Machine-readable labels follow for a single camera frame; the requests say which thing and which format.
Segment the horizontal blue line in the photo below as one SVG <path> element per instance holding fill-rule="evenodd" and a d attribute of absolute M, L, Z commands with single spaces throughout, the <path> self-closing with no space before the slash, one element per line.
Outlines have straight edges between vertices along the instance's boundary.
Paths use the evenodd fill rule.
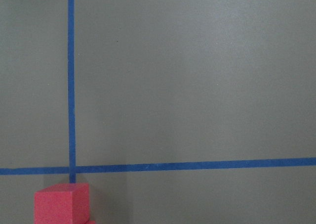
<path fill-rule="evenodd" d="M 239 160 L 239 161 L 204 161 L 178 163 L 149 163 L 133 165 L 104 165 L 104 166 L 76 166 L 76 173 L 113 173 L 113 172 L 142 172 L 142 171 L 176 171 L 176 170 L 210 170 L 210 169 L 240 169 L 267 167 L 316 166 L 316 157 L 267 159 L 267 160 Z M 0 169 L 0 175 L 44 175 L 68 174 L 68 167 L 18 168 Z"/>

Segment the cube front face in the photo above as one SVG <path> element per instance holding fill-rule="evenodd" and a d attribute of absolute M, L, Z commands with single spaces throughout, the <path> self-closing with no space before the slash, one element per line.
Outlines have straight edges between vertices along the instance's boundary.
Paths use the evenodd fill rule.
<path fill-rule="evenodd" d="M 57 184 L 35 193 L 34 224 L 85 224 L 89 220 L 88 184 Z"/>

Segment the red cube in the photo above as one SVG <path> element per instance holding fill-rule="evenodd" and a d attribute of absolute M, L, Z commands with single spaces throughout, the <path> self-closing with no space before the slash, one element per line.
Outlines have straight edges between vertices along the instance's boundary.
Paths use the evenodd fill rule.
<path fill-rule="evenodd" d="M 35 193 L 34 224 L 86 224 L 89 184 L 61 183 Z"/>

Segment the red block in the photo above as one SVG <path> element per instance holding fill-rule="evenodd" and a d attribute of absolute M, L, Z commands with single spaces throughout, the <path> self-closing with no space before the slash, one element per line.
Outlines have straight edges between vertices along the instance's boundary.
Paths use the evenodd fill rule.
<path fill-rule="evenodd" d="M 90 216 L 89 184 L 53 185 L 37 191 L 34 203 L 34 224 L 86 224 Z"/>

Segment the blue line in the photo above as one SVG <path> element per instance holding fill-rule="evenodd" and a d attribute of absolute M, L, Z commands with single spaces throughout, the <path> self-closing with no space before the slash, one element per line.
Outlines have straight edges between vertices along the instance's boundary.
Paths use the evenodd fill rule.
<path fill-rule="evenodd" d="M 240 169 L 268 167 L 299 167 L 316 166 L 316 157 L 239 160 L 239 161 L 203 161 L 179 163 L 149 163 L 133 165 L 77 166 L 76 173 L 113 173 L 113 172 L 142 172 L 142 171 L 176 171 L 176 170 L 211 170 L 211 169 Z M 45 175 L 67 174 L 68 167 L 18 168 L 0 169 L 0 175 Z"/>
<path fill-rule="evenodd" d="M 76 183 L 75 127 L 75 0 L 68 0 L 68 123 L 69 123 L 69 182 Z"/>
<path fill-rule="evenodd" d="M 154 164 L 107 165 L 107 166 L 78 166 L 76 167 L 76 172 L 77 173 L 110 173 L 110 172 L 263 168 L 263 167 L 288 167 L 288 166 L 316 166 L 316 158 L 241 160 L 241 161 L 206 161 L 206 162 L 154 163 Z"/>
<path fill-rule="evenodd" d="M 0 175 L 49 175 L 49 174 L 68 174 L 69 167 L 36 167 L 36 168 L 17 168 L 0 169 Z"/>

